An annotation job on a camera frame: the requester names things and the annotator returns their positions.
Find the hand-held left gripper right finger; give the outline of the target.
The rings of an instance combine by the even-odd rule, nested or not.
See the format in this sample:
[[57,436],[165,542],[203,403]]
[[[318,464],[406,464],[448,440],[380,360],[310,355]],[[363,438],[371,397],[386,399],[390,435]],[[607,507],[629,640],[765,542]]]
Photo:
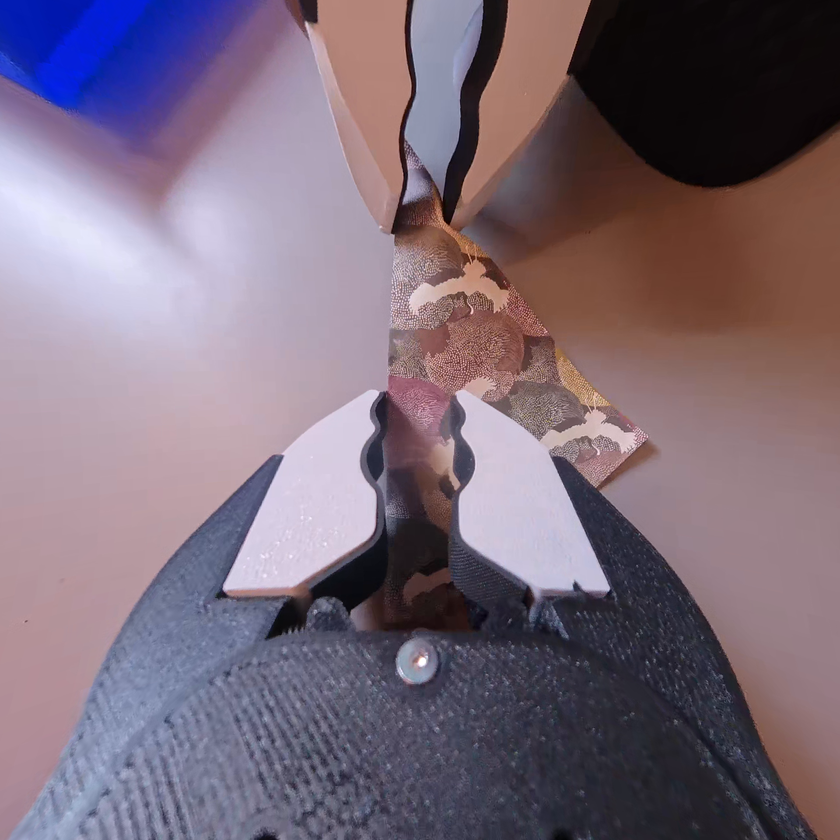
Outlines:
[[467,391],[451,403],[458,489],[449,569],[466,599],[491,605],[610,585],[548,449]]

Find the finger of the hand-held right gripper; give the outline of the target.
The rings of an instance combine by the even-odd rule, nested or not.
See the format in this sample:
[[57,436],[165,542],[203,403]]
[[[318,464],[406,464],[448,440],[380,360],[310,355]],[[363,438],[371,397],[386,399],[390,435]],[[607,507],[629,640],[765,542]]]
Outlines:
[[409,1],[310,1],[305,24],[344,158],[380,230],[406,189],[403,148],[416,83]]
[[485,1],[459,84],[459,133],[444,219],[466,227],[487,204],[559,97],[590,2]]

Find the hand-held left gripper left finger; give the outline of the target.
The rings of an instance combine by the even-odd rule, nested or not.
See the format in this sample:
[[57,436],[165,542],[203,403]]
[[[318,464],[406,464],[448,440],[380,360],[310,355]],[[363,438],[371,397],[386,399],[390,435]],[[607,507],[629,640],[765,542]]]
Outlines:
[[382,586],[385,415],[385,394],[369,390],[287,448],[227,575],[227,596],[358,605]]

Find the tan backed camouflage paper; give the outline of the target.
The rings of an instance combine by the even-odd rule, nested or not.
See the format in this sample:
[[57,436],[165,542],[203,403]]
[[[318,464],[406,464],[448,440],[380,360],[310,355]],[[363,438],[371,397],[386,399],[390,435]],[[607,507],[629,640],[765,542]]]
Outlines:
[[448,608],[449,594],[406,596],[448,563],[455,445],[442,422],[465,390],[523,426],[599,487],[648,435],[558,349],[488,253],[444,220],[432,176],[408,143],[395,219],[385,436],[390,553],[384,620],[407,626]]

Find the blue plastic bin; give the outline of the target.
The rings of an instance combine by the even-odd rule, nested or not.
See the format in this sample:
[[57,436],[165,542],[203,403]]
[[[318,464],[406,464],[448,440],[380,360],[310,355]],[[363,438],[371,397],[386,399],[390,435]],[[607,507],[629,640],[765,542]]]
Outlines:
[[257,1],[2,1],[2,78],[151,147]]

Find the black textured pad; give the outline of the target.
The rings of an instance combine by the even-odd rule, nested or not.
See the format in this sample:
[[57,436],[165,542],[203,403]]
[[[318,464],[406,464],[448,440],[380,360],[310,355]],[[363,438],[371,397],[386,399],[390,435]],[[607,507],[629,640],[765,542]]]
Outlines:
[[839,2],[590,2],[570,73],[657,171],[733,186],[838,123]]

